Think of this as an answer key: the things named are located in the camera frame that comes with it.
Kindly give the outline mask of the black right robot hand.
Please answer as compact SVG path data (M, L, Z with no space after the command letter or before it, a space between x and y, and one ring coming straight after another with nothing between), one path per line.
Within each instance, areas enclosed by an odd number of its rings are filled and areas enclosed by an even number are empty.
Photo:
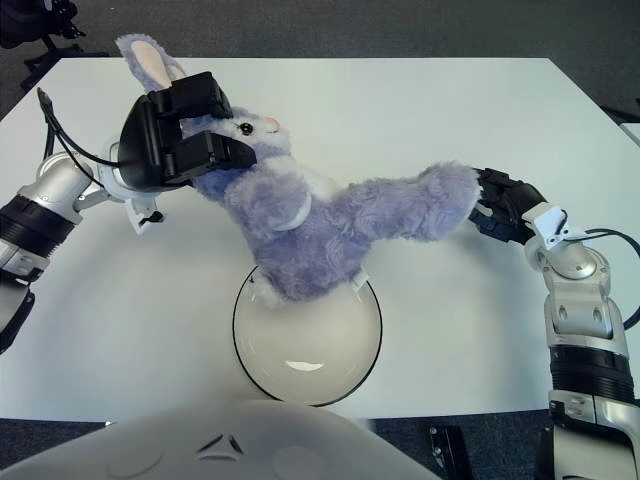
M480 199L469 215L477 230L488 237L525 245L534 236L522 216L546 201L531 184L514 180L505 172L476 168Z

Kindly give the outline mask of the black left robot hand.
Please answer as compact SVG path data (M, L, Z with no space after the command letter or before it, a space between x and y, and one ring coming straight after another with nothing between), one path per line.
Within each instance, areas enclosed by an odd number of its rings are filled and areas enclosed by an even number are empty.
M230 119L224 91L209 72L176 80L136 100L121 131L117 167L124 183L143 192L178 188L211 171L257 163L245 143L209 130L183 134L181 122L210 115Z

